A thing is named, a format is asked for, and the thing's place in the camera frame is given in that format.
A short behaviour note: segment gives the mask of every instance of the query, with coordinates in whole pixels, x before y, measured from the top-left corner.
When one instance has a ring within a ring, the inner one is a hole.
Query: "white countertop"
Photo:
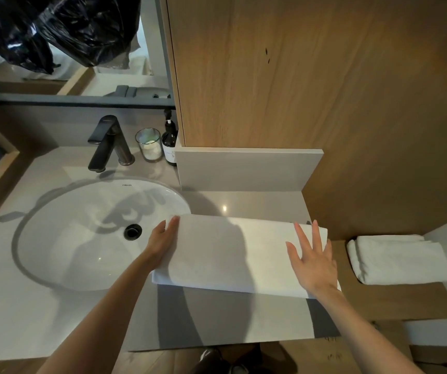
[[[22,216],[45,193],[97,176],[140,176],[180,191],[177,170],[164,161],[123,167],[113,153],[106,172],[87,170],[93,147],[60,147],[38,157],[0,208],[0,359],[50,355],[104,295],[40,285],[15,265],[11,244]],[[194,214],[298,221],[309,215],[301,192],[181,192]],[[313,338],[304,299],[157,286],[148,278],[124,351]]]

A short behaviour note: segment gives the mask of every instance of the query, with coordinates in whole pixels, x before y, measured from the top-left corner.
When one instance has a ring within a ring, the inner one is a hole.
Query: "wooden floor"
[[[402,322],[374,322],[407,357],[411,358],[407,335]],[[357,364],[343,338],[305,339],[262,343],[264,365],[281,374],[358,374]],[[225,359],[235,362],[253,345],[221,346]],[[114,374],[188,374],[199,361],[203,348],[170,351],[121,353]],[[34,374],[45,358],[0,361],[0,374]]]

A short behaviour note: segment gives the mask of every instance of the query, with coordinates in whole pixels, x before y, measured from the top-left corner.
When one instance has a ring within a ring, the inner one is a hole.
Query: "sink rim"
[[[47,204],[49,204],[51,201],[53,201],[56,198],[59,198],[62,195],[65,195],[66,193],[69,193],[70,191],[76,190],[78,188],[82,188],[84,186],[92,185],[94,183],[98,182],[114,182],[117,180],[136,180],[136,181],[145,181],[145,182],[152,182],[156,183],[160,186],[163,186],[164,188],[168,188],[171,191],[173,191],[175,194],[177,194],[180,198],[183,199],[183,201],[186,203],[187,207],[189,208],[189,212],[192,213],[191,207],[187,200],[183,197],[183,195],[180,194],[179,191],[175,190],[171,186],[168,186],[164,184],[163,182],[156,181],[153,179],[145,178],[145,177],[139,177],[139,176],[107,176],[104,178],[95,178],[95,179],[84,179],[84,180],[78,180],[75,182],[72,182],[66,186],[63,186],[61,188],[56,188],[49,190],[48,192],[44,193],[43,195],[38,198],[38,200],[35,202],[35,206],[28,211],[25,216],[21,219],[21,221],[18,223],[18,226],[16,227],[16,230],[13,234],[12,240],[11,240],[11,255],[14,264],[19,269],[19,271],[26,276],[27,278],[31,279],[33,282],[38,283],[39,285],[46,286],[53,290],[61,290],[61,291],[67,291],[71,293],[98,293],[98,292],[106,292],[108,289],[101,289],[101,290],[74,290],[70,289],[68,287],[62,286],[60,284],[49,282],[46,280],[43,280],[42,278],[35,276],[33,273],[31,273],[28,269],[25,268],[25,266],[21,263],[21,260],[19,258],[18,253],[18,243],[19,239],[21,237],[21,234],[26,227],[27,223],[33,218],[33,216],[43,207],[45,207]]]

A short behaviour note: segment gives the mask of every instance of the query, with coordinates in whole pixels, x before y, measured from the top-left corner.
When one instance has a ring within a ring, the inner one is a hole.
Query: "glass cup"
[[[155,163],[163,157],[163,148],[161,147],[161,134],[156,129],[142,129],[135,134],[135,140],[139,143],[140,152],[144,160],[149,163]]]

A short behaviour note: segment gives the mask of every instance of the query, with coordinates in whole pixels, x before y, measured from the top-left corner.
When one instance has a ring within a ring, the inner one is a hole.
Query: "trash bag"
[[[137,34],[140,0],[0,0],[0,56],[52,74],[49,43],[85,67],[108,63]]]
[[[30,71],[52,74],[52,53],[33,24],[36,17],[26,0],[0,0],[0,56]]]

